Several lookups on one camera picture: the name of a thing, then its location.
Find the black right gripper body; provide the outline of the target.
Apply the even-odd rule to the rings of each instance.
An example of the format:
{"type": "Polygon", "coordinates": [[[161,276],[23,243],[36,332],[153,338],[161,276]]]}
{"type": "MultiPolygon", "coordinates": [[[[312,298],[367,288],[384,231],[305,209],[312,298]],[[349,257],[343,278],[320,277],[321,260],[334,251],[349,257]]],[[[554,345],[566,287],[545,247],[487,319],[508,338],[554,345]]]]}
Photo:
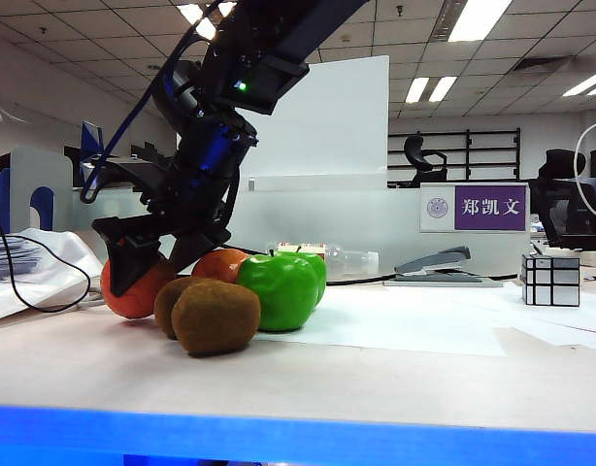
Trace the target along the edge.
{"type": "Polygon", "coordinates": [[[225,236],[240,164],[256,145],[256,130],[238,114],[178,114],[175,155],[142,170],[145,236],[225,236]]]}

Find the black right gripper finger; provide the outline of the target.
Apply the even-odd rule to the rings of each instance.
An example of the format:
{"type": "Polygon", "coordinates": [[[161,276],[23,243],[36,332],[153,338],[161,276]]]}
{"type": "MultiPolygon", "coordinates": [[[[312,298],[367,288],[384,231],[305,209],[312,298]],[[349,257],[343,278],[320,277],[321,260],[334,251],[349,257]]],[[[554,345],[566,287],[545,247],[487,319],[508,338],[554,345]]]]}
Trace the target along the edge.
{"type": "Polygon", "coordinates": [[[175,272],[173,264],[159,252],[159,238],[174,230],[172,216],[102,217],[93,220],[91,226],[107,247],[113,295],[121,296],[158,262],[175,272]]]}
{"type": "Polygon", "coordinates": [[[193,233],[178,237],[169,257],[177,272],[192,265],[206,253],[226,243],[230,239],[228,230],[212,233],[193,233]]]}

